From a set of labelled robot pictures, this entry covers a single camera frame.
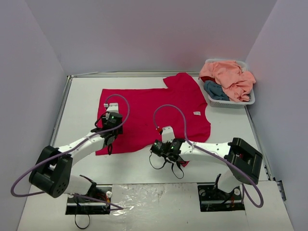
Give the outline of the crimson red t shirt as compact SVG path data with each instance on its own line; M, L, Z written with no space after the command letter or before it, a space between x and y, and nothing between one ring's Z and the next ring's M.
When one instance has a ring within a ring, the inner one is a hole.
M207 102L198 83L187 73L163 79L165 88L103 89L98 116L105 112L104 103L118 103L126 119L123 134L113 142L113 154L136 152L160 140L155 126L171 126L176 138L206 142L211 124L205 116Z

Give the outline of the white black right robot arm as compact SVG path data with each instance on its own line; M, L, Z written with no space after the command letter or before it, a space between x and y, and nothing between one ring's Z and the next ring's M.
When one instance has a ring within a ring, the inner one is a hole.
M226 198L241 184L257 185L263 160L263 155L241 138L225 143L156 140L150 152L178 166L181 162L191 161L226 165L229 169L219 176L213 187L214 195L220 199Z

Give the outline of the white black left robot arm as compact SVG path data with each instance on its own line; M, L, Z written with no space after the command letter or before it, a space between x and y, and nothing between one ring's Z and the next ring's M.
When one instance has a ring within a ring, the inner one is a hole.
M112 143L123 133L123 116L116 112L104 113L96 126L85 137L61 147L45 147L37 164L42 165L31 171L29 182L53 198L62 194L79 194L85 201L92 201L102 191L93 180L72 175L72 167L91 153L107 148L112 153Z

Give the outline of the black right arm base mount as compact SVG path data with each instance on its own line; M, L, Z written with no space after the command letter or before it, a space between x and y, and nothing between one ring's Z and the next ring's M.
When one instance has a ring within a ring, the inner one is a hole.
M201 212L244 211L240 187L231 193L225 193L214 187L214 183L197 185Z

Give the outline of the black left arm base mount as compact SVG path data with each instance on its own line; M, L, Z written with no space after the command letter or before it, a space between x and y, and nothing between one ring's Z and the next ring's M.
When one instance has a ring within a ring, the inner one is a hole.
M68 196L65 215L109 215L110 206L89 199Z

